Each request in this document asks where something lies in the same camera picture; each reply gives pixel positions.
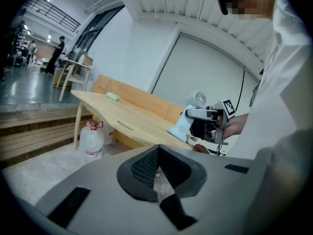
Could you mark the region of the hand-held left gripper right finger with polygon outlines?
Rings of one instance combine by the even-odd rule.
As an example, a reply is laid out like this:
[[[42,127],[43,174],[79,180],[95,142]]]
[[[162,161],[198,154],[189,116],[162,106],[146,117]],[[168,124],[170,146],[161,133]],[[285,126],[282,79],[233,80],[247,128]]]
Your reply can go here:
[[[246,235],[264,179],[268,152],[254,160],[218,157],[164,145],[156,148],[174,194],[163,199],[159,235]]]

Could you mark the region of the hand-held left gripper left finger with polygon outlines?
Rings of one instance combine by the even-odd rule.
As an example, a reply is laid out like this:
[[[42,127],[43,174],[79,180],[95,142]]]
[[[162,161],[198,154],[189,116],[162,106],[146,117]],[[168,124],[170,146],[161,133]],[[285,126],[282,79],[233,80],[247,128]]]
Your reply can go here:
[[[170,235],[177,231],[157,202],[133,199],[119,185],[117,169],[146,150],[138,148],[92,161],[49,190],[35,205],[48,216],[77,186],[90,193],[69,222],[76,235]]]

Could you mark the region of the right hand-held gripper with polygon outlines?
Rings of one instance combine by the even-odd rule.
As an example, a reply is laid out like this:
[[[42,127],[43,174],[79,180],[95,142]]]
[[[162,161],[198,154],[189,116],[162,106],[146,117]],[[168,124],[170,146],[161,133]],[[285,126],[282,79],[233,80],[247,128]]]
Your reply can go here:
[[[197,144],[200,138],[210,143],[228,145],[224,141],[224,131],[235,115],[235,108],[229,99],[219,101],[214,106],[188,109],[185,115],[194,120],[190,128],[192,136],[186,136],[187,144]]]

